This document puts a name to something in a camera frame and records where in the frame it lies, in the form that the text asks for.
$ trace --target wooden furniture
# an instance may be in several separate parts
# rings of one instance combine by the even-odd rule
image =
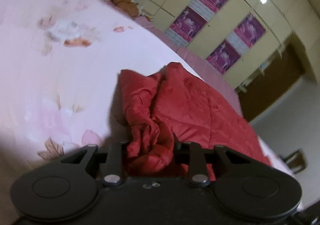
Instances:
[[[301,149],[282,159],[285,164],[294,172],[294,174],[304,171],[307,166],[307,160]]]
[[[191,0],[147,0],[145,9],[165,32]],[[253,13],[265,27],[263,37],[225,74],[233,87],[241,85],[275,52],[293,44],[307,74],[320,80],[320,20],[307,0],[228,0],[187,46],[205,59],[247,16]]]

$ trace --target metal screw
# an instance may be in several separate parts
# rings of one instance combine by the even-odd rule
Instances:
[[[108,183],[117,183],[120,181],[121,178],[118,175],[109,174],[109,175],[106,175],[103,179]]]
[[[154,182],[154,183],[152,184],[152,186],[153,186],[153,187],[160,187],[160,186],[161,186],[161,184],[160,184],[160,183],[158,183],[158,182]]]
[[[209,178],[204,174],[196,174],[192,177],[192,180],[196,183],[205,183]]]
[[[145,188],[145,189],[151,189],[152,188],[152,186],[149,185],[149,184],[144,184],[144,185],[142,185],[142,187]]]

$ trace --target red comforter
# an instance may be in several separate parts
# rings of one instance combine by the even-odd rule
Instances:
[[[120,74],[123,111],[133,141],[127,148],[130,175],[185,175],[187,166],[174,163],[173,133],[180,141],[203,148],[226,145],[269,164],[257,135],[215,89],[171,62],[145,77],[131,70]],[[210,166],[211,180],[214,173]]]

